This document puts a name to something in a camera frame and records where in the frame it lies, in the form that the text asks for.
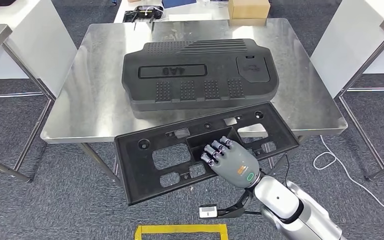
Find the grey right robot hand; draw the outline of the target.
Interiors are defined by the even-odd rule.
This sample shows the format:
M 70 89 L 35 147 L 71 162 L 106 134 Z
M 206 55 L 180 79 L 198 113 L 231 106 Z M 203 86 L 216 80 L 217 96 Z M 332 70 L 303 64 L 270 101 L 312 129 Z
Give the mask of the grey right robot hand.
M 207 144 L 200 158 L 217 175 L 241 189 L 254 187 L 261 176 L 258 160 L 226 136 Z

